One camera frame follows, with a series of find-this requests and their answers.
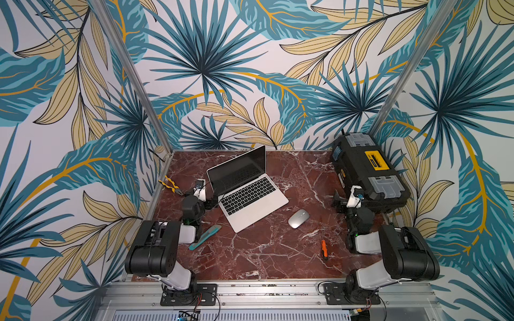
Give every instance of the wall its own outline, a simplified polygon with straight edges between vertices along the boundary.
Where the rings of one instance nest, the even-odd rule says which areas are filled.
[[[436,38],[440,55],[425,55],[430,63],[376,138],[413,195],[391,218],[427,237],[442,266],[432,287],[449,320],[513,320],[514,6],[474,5],[454,41]]]
[[[164,156],[94,13],[67,3],[0,8],[2,321],[95,313]]]
[[[136,68],[176,149],[326,149],[378,112],[439,3],[153,0]]]

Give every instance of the silver laptop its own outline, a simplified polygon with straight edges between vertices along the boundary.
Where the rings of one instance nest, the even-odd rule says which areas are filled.
[[[266,174],[265,146],[208,169],[207,176],[236,233],[289,202]]]

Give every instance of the black toolbox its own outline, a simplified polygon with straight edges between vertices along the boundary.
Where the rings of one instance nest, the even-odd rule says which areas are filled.
[[[374,212],[390,213],[407,204],[409,188],[371,136],[342,135],[332,151],[332,163],[347,197],[352,185],[358,185],[365,193],[361,206]],[[344,213],[344,205],[336,191],[334,206],[339,213]]]

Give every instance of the red marble tabletop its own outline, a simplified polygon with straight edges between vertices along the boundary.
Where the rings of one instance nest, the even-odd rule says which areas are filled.
[[[197,178],[207,178],[208,168],[241,153],[175,152],[168,177],[188,190]],[[203,218],[203,231],[214,224],[222,229],[194,251],[181,244],[177,260],[182,266],[194,271],[199,280],[330,278],[345,277],[352,269],[381,259],[379,255],[351,254],[344,245],[346,223],[331,207],[334,190],[341,195],[343,190],[330,152],[267,152],[266,158],[267,174],[289,203],[237,234],[221,209],[214,208]],[[154,218],[179,219],[181,202],[181,196],[164,189]],[[287,220],[299,209],[305,209],[310,218],[293,229]],[[375,217],[373,230],[379,224],[383,224],[381,215]],[[328,261],[320,256],[322,237]]]

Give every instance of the computer mouse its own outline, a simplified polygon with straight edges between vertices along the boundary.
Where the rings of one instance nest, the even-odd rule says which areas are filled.
[[[287,222],[293,229],[296,229],[307,219],[309,219],[309,213],[307,213],[306,210],[299,210],[298,212],[294,213]]]

